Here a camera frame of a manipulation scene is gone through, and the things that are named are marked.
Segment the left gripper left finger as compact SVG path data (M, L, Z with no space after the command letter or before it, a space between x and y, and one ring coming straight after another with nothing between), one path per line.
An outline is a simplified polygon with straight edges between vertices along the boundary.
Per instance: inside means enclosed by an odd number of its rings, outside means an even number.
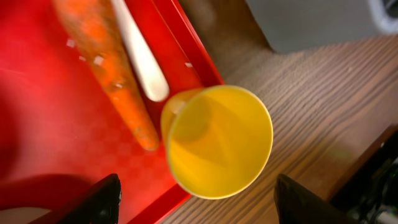
M117 224L121 181L110 174L62 207L31 221L31 224Z

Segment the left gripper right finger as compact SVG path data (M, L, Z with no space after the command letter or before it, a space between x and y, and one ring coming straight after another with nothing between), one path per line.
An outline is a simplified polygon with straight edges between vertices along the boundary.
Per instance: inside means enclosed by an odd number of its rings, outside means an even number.
M284 174L277 176L274 202L280 224L357 224Z

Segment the yellow plastic cup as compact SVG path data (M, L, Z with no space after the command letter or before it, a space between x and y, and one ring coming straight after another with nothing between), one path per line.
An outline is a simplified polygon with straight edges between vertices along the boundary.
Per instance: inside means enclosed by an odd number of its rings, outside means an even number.
M210 200L248 188L264 170L274 140L264 103L234 85L177 93L166 102L160 127L174 180Z

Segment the orange carrot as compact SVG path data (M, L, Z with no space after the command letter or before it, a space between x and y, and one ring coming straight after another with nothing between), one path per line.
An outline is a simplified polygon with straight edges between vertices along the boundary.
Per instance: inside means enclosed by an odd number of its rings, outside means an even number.
M53 6L139 145L148 151L158 149L160 140L134 78L111 1L54 0Z

